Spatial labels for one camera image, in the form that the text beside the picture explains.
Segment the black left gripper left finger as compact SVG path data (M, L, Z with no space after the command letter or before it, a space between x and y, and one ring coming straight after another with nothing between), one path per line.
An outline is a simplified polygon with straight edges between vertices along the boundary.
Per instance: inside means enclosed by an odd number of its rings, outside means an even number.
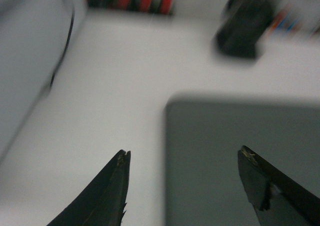
M120 150L49 225L121 225L131 152Z

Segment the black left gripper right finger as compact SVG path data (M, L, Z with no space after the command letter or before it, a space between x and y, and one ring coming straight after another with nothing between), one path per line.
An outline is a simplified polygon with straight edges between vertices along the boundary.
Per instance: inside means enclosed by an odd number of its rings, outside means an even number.
M247 146L238 171L260 225L319 225L320 199Z

